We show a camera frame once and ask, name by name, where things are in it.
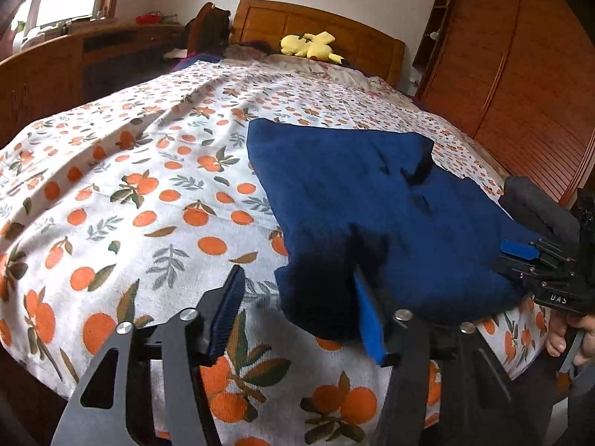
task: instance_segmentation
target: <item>screw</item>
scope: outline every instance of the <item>screw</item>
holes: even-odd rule
[[[185,308],[180,312],[180,320],[191,321],[198,316],[198,312],[195,308]]]
[[[395,312],[395,320],[409,321],[413,318],[413,312],[406,308],[400,308]]]
[[[132,324],[129,321],[123,321],[115,328],[115,331],[121,335],[126,335],[130,330],[132,330]]]
[[[459,329],[463,333],[474,333],[475,325],[473,325],[470,321],[464,321],[460,324]]]

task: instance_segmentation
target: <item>finger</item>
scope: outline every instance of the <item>finger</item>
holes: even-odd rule
[[[574,359],[572,359],[572,363],[576,366],[576,367],[580,367],[583,364],[586,364],[587,362],[589,362],[590,357],[586,357],[585,354],[582,352],[582,349],[579,349],[578,352],[576,353],[576,355],[574,356]]]
[[[546,342],[546,350],[547,353],[550,354],[552,357],[560,357],[560,352],[556,350],[556,348],[551,344],[549,339]]]
[[[550,342],[550,345],[560,354],[566,350],[566,340],[560,335],[556,335],[553,333],[548,336],[548,340]]]
[[[566,322],[575,329],[588,330],[589,332],[595,331],[595,315],[587,315],[585,317],[568,315]]]
[[[587,332],[582,340],[582,353],[585,357],[592,359],[595,357],[595,332]]]
[[[567,330],[568,324],[566,322],[566,316],[561,314],[557,310],[552,310],[550,318],[550,327],[548,331],[551,332],[551,334],[553,335],[564,337],[566,335]]]

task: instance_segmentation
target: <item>plush toy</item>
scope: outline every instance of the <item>plush toy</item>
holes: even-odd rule
[[[332,48],[328,46],[334,40],[335,38],[328,32],[322,32],[318,35],[306,33],[303,37],[288,35],[281,41],[281,53],[306,57],[313,61],[331,61],[335,64],[342,64],[343,57],[333,53]]]

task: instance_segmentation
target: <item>white bedsheet with orange print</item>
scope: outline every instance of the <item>white bedsheet with orange print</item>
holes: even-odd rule
[[[258,62],[198,63],[35,122],[0,153],[0,335],[31,374],[69,396],[116,323],[166,321],[241,263],[236,341],[205,371],[222,443],[344,445],[370,434],[390,372],[358,342],[316,339],[279,309],[273,272],[287,259],[248,161],[255,117],[419,132],[435,141],[437,164],[501,193],[441,118]],[[480,330],[515,377],[541,350],[546,323],[528,301]],[[154,369],[155,426],[167,430]],[[435,366],[430,382],[428,424]]]

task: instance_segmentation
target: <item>wooden headboard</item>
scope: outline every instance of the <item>wooden headboard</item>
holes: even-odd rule
[[[280,1],[241,0],[233,19],[230,42],[261,40],[279,49],[285,35],[323,31],[337,39],[331,44],[334,53],[362,72],[397,86],[405,51],[403,42],[371,26],[316,8]]]

